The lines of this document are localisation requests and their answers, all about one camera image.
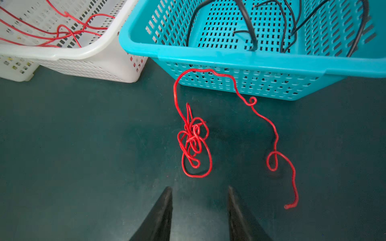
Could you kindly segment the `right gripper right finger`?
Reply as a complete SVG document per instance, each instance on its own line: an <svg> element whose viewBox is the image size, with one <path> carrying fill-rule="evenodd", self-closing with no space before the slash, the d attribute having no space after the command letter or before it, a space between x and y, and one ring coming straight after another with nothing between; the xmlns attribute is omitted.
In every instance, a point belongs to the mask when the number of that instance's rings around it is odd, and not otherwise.
<svg viewBox="0 0 386 241"><path fill-rule="evenodd" d="M272 241L237 190L228 187L228 224L231 241Z"/></svg>

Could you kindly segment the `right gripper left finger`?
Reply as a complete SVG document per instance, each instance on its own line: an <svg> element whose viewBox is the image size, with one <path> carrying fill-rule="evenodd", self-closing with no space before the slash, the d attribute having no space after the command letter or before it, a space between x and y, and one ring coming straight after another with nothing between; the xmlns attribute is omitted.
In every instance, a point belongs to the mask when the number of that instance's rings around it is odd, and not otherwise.
<svg viewBox="0 0 386 241"><path fill-rule="evenodd" d="M172 211L172 188L166 187L130 241L169 241Z"/></svg>

